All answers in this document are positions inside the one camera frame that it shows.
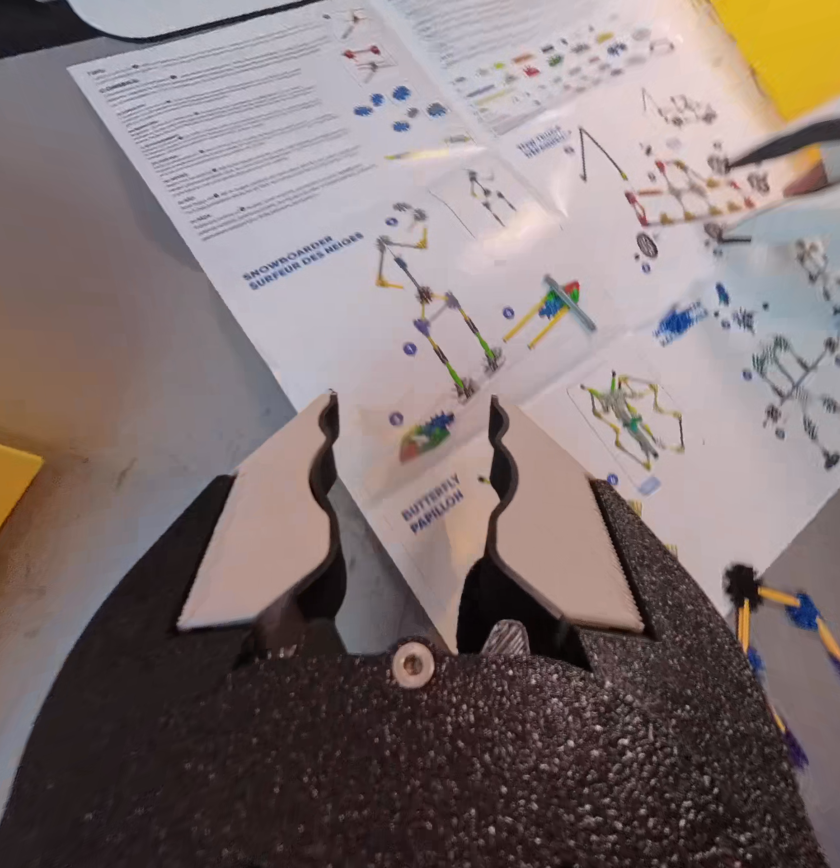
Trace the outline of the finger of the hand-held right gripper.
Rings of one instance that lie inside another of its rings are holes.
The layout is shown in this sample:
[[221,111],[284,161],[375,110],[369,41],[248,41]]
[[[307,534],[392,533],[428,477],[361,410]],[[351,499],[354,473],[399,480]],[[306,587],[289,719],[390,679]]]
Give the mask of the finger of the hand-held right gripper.
[[728,227],[840,227],[840,139],[768,139],[729,160],[735,169],[788,156],[806,147],[821,150],[820,172],[809,189],[798,188],[773,205]]
[[770,151],[800,151],[811,146],[840,145],[840,96],[799,118],[765,142]]

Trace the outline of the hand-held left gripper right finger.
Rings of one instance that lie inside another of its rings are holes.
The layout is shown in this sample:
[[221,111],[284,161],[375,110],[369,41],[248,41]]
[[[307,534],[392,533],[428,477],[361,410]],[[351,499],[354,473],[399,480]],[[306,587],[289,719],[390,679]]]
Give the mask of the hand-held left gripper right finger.
[[499,503],[464,583],[464,634],[489,635],[506,621],[529,635],[566,635],[574,627],[652,635],[597,480],[498,396],[491,398],[488,438],[489,481]]

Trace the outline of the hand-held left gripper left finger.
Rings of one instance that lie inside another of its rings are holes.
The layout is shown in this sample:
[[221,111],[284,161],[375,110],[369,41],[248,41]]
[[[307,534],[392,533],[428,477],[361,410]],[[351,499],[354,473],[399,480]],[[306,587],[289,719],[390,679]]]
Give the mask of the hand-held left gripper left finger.
[[246,458],[178,616],[179,631],[333,619],[346,593],[338,517],[338,396],[325,392]]

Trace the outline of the yellow parts bin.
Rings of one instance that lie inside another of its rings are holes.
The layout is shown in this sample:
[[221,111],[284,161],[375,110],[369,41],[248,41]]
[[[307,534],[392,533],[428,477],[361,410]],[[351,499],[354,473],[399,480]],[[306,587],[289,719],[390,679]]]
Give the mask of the yellow parts bin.
[[840,97],[840,1],[712,1],[786,121]]
[[43,465],[38,455],[0,444],[0,530]]

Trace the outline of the blue yellow toy rod model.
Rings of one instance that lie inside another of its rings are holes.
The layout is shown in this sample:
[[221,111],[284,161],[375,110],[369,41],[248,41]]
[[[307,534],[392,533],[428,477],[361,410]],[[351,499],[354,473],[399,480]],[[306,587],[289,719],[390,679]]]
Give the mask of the blue yellow toy rod model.
[[737,642],[761,689],[765,688],[765,664],[752,641],[752,621],[755,613],[766,603],[783,609],[794,627],[818,637],[840,678],[840,644],[809,594],[774,589],[765,583],[753,567],[742,563],[733,563],[724,571],[722,586],[736,616]]

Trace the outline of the grey toy rod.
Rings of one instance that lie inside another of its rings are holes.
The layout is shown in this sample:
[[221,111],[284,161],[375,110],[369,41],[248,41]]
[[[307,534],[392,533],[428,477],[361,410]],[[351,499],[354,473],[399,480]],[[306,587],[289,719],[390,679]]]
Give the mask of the grey toy rod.
[[547,294],[551,294],[558,300],[558,309],[550,319],[550,324],[552,324],[553,320],[555,320],[564,310],[567,310],[589,333],[598,330],[597,324],[578,303],[579,284],[577,281],[561,286],[550,274],[545,274],[543,279],[547,289]]

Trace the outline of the white instruction sheet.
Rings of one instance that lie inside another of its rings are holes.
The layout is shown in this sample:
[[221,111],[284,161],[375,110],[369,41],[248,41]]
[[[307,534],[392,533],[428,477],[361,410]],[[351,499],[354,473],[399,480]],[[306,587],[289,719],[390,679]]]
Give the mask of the white instruction sheet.
[[[294,407],[338,394],[340,475],[386,551],[462,587],[497,503],[491,398],[650,524],[619,474],[660,493],[698,435],[640,351],[703,323],[697,361],[757,398],[760,433],[840,467],[840,240],[801,261],[718,239],[789,171],[726,167],[776,115],[706,6],[322,2],[70,74],[258,353],[294,351]],[[580,193],[592,157],[623,182],[624,267],[577,254],[513,171],[571,136]],[[545,274],[597,331],[550,324]]]

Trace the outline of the grey desk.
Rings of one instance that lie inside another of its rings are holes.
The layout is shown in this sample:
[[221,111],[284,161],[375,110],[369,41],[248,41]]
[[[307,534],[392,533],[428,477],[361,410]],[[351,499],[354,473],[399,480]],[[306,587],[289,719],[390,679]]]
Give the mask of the grey desk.
[[[291,418],[277,383],[292,349],[261,356],[154,196],[71,81],[96,40],[0,61],[0,439],[46,457],[0,531],[0,823],[35,717],[82,630],[132,566],[218,474]],[[624,267],[624,202],[611,168],[577,180],[557,144],[517,174],[566,213],[576,253]],[[760,433],[709,352],[703,323],[666,349],[643,348],[684,399],[696,449],[662,461],[650,525],[678,545],[718,605],[731,560],[768,567],[840,490],[802,436],[789,450]],[[721,337],[712,338],[718,344]],[[350,650],[400,632],[455,630],[461,578],[415,575],[385,552],[392,523],[363,518],[341,483],[349,586],[338,625]]]

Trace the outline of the white stand with wooden board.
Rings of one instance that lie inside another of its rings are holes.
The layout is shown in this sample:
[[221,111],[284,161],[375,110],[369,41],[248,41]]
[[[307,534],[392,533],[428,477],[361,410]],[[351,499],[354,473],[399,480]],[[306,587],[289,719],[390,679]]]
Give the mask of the white stand with wooden board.
[[145,42],[301,8],[309,1],[68,1],[79,19],[109,38]]

